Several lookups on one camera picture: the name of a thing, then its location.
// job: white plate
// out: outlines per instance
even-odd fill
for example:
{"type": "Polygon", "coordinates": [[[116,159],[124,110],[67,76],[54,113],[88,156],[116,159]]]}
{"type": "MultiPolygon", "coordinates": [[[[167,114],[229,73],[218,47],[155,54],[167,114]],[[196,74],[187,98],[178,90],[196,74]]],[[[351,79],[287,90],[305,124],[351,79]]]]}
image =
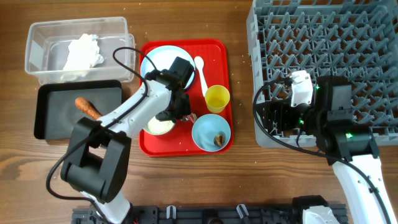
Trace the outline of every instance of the white plate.
{"type": "MultiPolygon", "coordinates": [[[[189,55],[184,49],[176,46],[166,45],[151,50],[147,55],[154,62],[156,68],[160,71],[163,69],[169,69],[176,57],[188,60],[193,66],[193,72],[188,80],[187,85],[185,86],[185,89],[190,87],[193,77],[195,76],[195,62],[193,61],[191,55],[189,55]]],[[[144,58],[141,63],[141,76],[145,77],[146,73],[153,70],[154,67],[152,64],[148,61],[148,59],[144,58]]]]}

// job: light blue plate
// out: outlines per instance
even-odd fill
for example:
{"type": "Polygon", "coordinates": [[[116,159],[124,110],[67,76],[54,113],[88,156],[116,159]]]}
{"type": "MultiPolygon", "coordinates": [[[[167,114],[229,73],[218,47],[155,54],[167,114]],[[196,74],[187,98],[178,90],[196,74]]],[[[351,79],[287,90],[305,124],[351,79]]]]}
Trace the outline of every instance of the light blue plate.
{"type": "Polygon", "coordinates": [[[226,120],[217,114],[206,114],[198,118],[193,124],[192,138],[195,144],[204,151],[216,152],[222,150],[231,139],[231,128],[226,120]],[[214,144],[217,134],[225,135],[222,147],[214,144]]]}

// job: gray dish rack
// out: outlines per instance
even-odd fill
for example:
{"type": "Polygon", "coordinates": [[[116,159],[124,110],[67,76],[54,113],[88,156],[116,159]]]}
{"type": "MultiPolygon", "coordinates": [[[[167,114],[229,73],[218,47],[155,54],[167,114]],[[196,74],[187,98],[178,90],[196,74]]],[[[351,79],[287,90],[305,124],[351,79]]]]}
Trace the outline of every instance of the gray dish rack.
{"type": "MultiPolygon", "coordinates": [[[[397,15],[394,0],[253,0],[246,29],[254,92],[296,70],[305,69],[313,83],[322,75],[344,76],[352,85],[354,121],[368,124],[379,146],[398,145],[397,15]]],[[[277,84],[258,103],[291,94],[277,84]]],[[[254,126],[260,146],[281,147],[254,126]]],[[[298,129],[275,131],[296,145],[298,129]]],[[[315,146],[315,137],[303,134],[299,144],[315,146]]]]}

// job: orange carrot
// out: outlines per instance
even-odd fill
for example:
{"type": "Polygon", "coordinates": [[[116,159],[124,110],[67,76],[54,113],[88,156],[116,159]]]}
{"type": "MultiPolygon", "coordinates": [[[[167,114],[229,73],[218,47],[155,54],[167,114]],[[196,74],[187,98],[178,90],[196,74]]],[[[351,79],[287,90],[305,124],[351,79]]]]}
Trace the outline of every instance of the orange carrot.
{"type": "Polygon", "coordinates": [[[88,116],[92,117],[93,119],[97,120],[98,118],[102,117],[100,112],[98,112],[91,103],[84,99],[83,97],[79,97],[75,100],[76,107],[87,114],[88,116]]]}

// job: wooden tabletop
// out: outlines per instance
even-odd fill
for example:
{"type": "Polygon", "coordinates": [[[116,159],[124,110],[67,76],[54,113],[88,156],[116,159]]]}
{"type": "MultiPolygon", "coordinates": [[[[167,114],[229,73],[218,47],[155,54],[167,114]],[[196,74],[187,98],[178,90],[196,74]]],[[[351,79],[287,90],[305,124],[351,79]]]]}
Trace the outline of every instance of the wooden tabletop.
{"type": "MultiPolygon", "coordinates": [[[[33,136],[40,85],[24,71],[25,45],[34,22],[110,16],[127,19],[139,48],[151,40],[217,38],[228,51],[233,147],[219,155],[150,158],[133,139],[123,186],[133,205],[290,203],[293,197],[318,194],[331,202],[346,203],[326,160],[290,149],[261,148],[256,143],[246,37],[250,0],[5,2],[0,3],[0,223],[70,223],[72,209],[88,205],[59,200],[45,189],[47,173],[65,153],[67,142],[47,143],[33,136]]],[[[126,96],[135,92],[137,81],[124,84],[126,96]]],[[[398,148],[381,147],[381,160],[397,214],[398,148]]],[[[52,186],[60,194],[79,195],[60,179],[59,170],[52,186]]]]}

